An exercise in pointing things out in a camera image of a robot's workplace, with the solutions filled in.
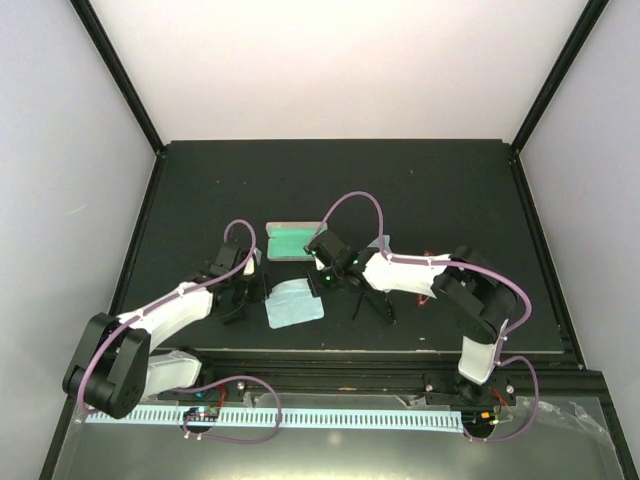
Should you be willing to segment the black sunglasses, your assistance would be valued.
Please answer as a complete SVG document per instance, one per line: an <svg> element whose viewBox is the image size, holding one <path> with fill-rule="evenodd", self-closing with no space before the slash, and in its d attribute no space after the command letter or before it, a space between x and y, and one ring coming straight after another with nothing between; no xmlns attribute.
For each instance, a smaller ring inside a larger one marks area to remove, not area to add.
<svg viewBox="0 0 640 480"><path fill-rule="evenodd" d="M357 319L363 304L367 304L372 311L380 316L387 324L396 324L397 319L394 306L388 293L371 289L362 289L358 294L358 300L352 315L353 321Z"/></svg>

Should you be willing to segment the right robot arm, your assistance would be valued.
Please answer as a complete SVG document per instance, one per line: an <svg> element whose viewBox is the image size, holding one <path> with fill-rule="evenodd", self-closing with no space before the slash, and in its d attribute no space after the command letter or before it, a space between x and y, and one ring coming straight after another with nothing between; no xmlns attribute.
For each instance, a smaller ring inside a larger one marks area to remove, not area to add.
<svg viewBox="0 0 640 480"><path fill-rule="evenodd" d="M462 349L453 384L432 393L462 405L478 405L488 395L516 295L486 274L484 266L468 263L481 258L477 252L462 247L452 255L419 257L372 246L355 250L328 230L315 236L304 251L316 264L317 272L307 275L312 294L355 294L353 318L366 303L385 322L395 324L393 291L442 303L462 334Z"/></svg>

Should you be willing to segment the red thin-frame glasses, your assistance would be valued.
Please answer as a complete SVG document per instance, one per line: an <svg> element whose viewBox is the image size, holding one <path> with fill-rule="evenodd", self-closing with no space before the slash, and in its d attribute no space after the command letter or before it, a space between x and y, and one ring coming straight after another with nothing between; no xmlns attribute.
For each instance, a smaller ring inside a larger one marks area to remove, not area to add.
<svg viewBox="0 0 640 480"><path fill-rule="evenodd" d="M429 257L431 255L432 253L430 251L428 250L424 251L424 256ZM418 300L419 306L424 306L430 300L430 297L428 295L419 294L417 297L417 300Z"/></svg>

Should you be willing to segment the light blue cleaning cloth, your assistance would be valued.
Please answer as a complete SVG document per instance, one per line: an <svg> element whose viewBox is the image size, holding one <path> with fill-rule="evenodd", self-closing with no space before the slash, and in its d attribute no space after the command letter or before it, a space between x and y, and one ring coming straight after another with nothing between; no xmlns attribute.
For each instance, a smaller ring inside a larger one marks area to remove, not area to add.
<svg viewBox="0 0 640 480"><path fill-rule="evenodd" d="M278 283L264 305L269 327L273 330L324 317L321 298L313 295L308 280L303 278Z"/></svg>

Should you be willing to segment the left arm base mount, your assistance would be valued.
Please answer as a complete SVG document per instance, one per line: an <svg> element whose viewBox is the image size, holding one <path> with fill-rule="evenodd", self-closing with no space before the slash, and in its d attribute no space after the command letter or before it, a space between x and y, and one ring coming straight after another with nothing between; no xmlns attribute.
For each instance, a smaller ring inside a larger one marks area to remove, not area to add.
<svg viewBox="0 0 640 480"><path fill-rule="evenodd" d="M246 380L233 380L198 392L167 391L158 394L157 399L176 402L179 407L183 407L180 428L185 431L186 438L195 437L200 440L210 433L224 407L242 399L246 387Z"/></svg>

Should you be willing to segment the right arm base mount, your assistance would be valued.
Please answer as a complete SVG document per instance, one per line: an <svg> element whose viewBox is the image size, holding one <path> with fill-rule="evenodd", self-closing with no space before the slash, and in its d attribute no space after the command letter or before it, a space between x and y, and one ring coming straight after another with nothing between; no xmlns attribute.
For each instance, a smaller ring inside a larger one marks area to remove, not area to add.
<svg viewBox="0 0 640 480"><path fill-rule="evenodd" d="M496 426L514 419L514 388L505 374L494 372L478 385L457 372L431 371L423 383L426 403L458 411L463 429L473 437L486 440Z"/></svg>

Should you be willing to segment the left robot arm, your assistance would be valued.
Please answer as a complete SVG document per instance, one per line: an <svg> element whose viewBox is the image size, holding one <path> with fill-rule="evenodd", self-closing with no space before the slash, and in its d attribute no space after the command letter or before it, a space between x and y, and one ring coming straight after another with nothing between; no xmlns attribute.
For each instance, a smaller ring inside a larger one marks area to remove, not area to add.
<svg viewBox="0 0 640 480"><path fill-rule="evenodd" d="M65 372L63 391L115 419L169 390L182 389L193 399L207 397L215 376L195 351L154 351L210 315L231 322L243 316L248 304L264 299L260 263L259 249L226 242L213 262L159 299L118 316L94 315Z"/></svg>

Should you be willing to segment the grey glasses case green lining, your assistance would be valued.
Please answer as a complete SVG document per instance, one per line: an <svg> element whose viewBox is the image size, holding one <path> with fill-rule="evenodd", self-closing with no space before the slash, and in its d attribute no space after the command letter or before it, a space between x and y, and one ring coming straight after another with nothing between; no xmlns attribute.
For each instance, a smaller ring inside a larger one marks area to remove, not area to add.
<svg viewBox="0 0 640 480"><path fill-rule="evenodd" d="M267 222L267 258L274 262L312 261L305 247L326 226L319 222Z"/></svg>

